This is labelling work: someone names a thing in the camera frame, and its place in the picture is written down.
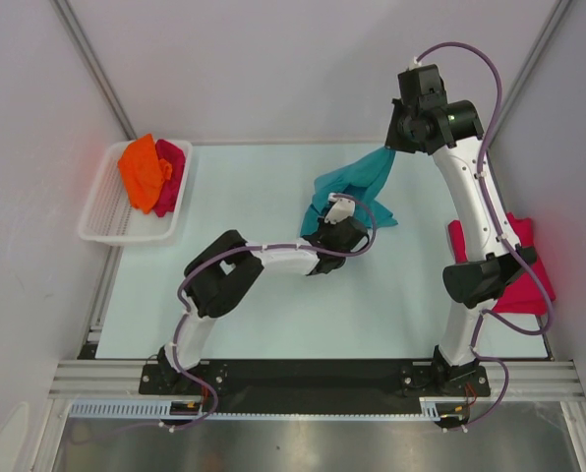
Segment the teal t shirt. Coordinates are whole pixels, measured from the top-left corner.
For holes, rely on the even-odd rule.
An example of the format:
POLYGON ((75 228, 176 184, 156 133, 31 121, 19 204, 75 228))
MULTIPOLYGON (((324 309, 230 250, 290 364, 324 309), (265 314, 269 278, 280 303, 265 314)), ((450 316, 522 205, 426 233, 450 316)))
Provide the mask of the teal t shirt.
POLYGON ((393 213, 377 200, 394 159, 394 150, 380 147, 351 164, 317 177, 300 235, 311 235, 319 228, 318 219, 327 212, 331 193, 346 194, 364 204, 376 219, 377 228, 396 226, 398 222, 393 213))

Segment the white perforated plastic basket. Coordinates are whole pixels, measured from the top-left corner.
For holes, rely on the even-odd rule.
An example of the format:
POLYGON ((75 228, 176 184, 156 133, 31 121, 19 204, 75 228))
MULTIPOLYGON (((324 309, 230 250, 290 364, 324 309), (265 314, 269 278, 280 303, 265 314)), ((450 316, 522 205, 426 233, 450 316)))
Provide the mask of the white perforated plastic basket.
POLYGON ((188 141, 173 140, 186 157, 175 209, 162 217, 131 206, 122 182, 118 160, 129 141, 110 146, 100 163, 79 220, 78 232, 85 241, 108 246, 159 245, 169 241, 180 219, 180 208, 187 187, 193 146, 188 141))

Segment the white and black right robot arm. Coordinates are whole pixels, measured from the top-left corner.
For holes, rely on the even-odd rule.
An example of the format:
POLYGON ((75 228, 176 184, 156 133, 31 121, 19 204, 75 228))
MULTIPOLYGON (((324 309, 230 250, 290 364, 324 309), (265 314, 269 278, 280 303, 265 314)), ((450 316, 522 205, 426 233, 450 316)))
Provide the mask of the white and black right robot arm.
POLYGON ((450 102, 435 65, 414 63, 397 77, 400 95, 393 100, 387 148, 423 152, 432 157, 450 192, 463 231, 466 262, 442 272, 452 300, 441 342, 434 350, 432 382, 454 394, 477 372, 473 333, 483 310, 492 308, 523 271, 537 260, 511 229, 497 234, 503 215, 499 198, 486 198, 492 178, 479 161, 484 129, 472 102, 450 102))

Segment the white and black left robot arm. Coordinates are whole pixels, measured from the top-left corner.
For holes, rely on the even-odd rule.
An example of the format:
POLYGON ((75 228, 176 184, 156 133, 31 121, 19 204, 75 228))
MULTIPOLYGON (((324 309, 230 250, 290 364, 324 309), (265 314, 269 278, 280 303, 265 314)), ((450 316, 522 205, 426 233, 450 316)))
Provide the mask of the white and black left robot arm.
POLYGON ((285 243, 260 245, 236 230, 224 232, 185 268, 177 292, 183 313, 157 355, 162 382, 177 393, 194 385, 194 367, 216 321, 235 310, 260 277, 328 274, 370 250, 376 233, 353 216, 322 220, 314 233, 285 243))

